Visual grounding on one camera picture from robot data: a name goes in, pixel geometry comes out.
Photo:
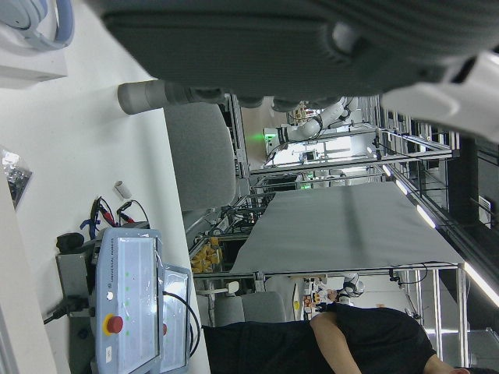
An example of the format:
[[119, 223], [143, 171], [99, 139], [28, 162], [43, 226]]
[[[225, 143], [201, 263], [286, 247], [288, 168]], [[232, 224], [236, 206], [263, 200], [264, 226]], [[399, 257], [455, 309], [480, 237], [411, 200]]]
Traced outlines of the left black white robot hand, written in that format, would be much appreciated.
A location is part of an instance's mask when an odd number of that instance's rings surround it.
[[130, 114], [215, 102], [276, 111], [380, 96], [382, 106], [498, 140], [495, 1], [94, 1], [150, 74], [126, 83]]

